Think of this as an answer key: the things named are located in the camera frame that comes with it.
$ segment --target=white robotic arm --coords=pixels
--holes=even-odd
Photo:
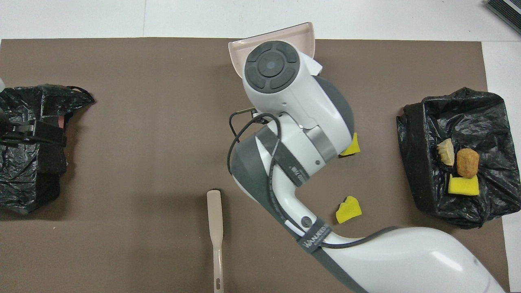
[[[282,41],[248,56],[243,84],[262,113],[275,118],[241,141],[230,171],[298,244],[355,292],[504,292],[452,236],[430,228],[388,228],[344,238],[316,217],[295,190],[352,141],[349,105],[322,66]]]

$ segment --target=brown paper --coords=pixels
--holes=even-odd
[[[251,106],[229,41],[2,40],[7,86],[74,85],[97,100],[69,124],[60,197],[28,216],[0,213],[2,291],[211,291],[213,188],[222,191],[226,291],[348,291],[226,170],[228,116]],[[387,226],[446,231],[508,289],[501,220],[460,230],[420,213],[396,137],[405,104],[487,89],[480,43],[318,40],[315,58],[353,108],[362,151],[314,175],[297,190],[302,202],[346,237]],[[335,224],[346,196],[363,215]]]

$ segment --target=black plastic bag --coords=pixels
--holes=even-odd
[[[92,96],[77,87],[44,84],[37,87],[6,88],[0,92],[0,124],[45,121],[63,129],[72,114],[88,104]],[[51,143],[0,143],[0,207],[27,214],[56,199],[59,177],[67,169],[64,148]]]
[[[521,184],[514,143],[503,99],[462,88],[450,95],[426,97],[407,105],[396,118],[398,142],[409,186],[418,209],[463,229],[521,209]],[[448,193],[449,174],[436,145],[451,138],[454,153],[478,152],[480,195]]]

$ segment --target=white floor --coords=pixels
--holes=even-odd
[[[0,0],[0,41],[245,38],[306,21],[318,39],[482,41],[488,89],[505,99],[521,158],[521,35],[481,0]],[[511,291],[521,291],[521,213],[503,223]]]

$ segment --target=yellow sponge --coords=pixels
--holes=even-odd
[[[358,145],[358,135],[356,132],[353,134],[353,142],[351,142],[351,145],[345,149],[345,151],[341,152],[341,156],[349,156],[352,154],[356,154],[360,152],[360,146]]]
[[[356,198],[348,197],[344,202],[340,204],[337,215],[338,223],[342,224],[345,221],[354,218],[356,216],[360,216],[362,214],[362,210],[360,209],[360,205]]]
[[[479,195],[479,183],[478,176],[468,179],[463,177],[452,177],[449,178],[449,193],[462,194],[464,196],[478,196]]]

